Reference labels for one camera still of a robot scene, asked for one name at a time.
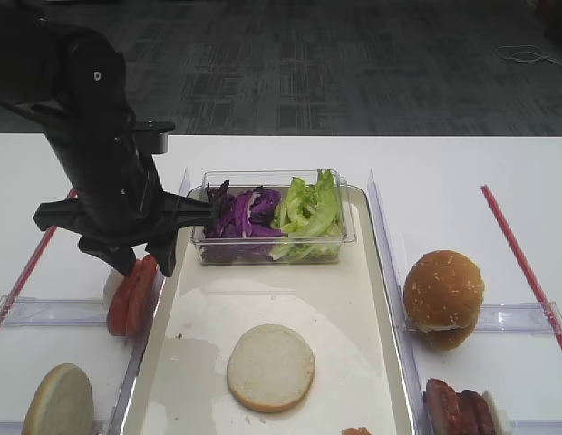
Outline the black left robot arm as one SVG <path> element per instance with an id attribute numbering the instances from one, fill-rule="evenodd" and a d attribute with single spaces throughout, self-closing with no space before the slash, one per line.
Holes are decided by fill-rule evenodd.
<path id="1" fill-rule="evenodd" d="M 174 124 L 138 121 L 125 86 L 124 56 L 103 34 L 0 2 L 0 107 L 42 127 L 75 190 L 41 204 L 34 223 L 78 234 L 83 253 L 124 276 L 144 246 L 171 276 L 179 231 L 213 226 L 217 209 L 163 189 L 154 156 Z"/>

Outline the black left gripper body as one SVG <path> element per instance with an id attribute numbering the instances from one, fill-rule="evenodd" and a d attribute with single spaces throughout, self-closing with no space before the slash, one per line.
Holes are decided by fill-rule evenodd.
<path id="1" fill-rule="evenodd" d="M 218 207 L 163 190 L 154 158 L 135 151 L 125 161 L 110 150 L 56 149 L 75 198 L 40 204 L 42 231 L 60 227 L 108 247 L 134 247 L 184 227 L 213 227 Z"/>

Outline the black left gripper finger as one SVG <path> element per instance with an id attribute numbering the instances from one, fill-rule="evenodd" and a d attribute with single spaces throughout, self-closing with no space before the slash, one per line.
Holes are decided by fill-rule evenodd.
<path id="1" fill-rule="evenodd" d="M 145 250 L 151 254 L 158 263 L 161 273 L 171 277 L 176 265 L 177 231 L 155 236 L 146 246 Z"/>
<path id="2" fill-rule="evenodd" d="M 78 247 L 84 254 L 101 259 L 123 276 L 130 276 L 136 264 L 136 256 L 130 246 L 109 246 L 99 240 L 81 236 Z"/>

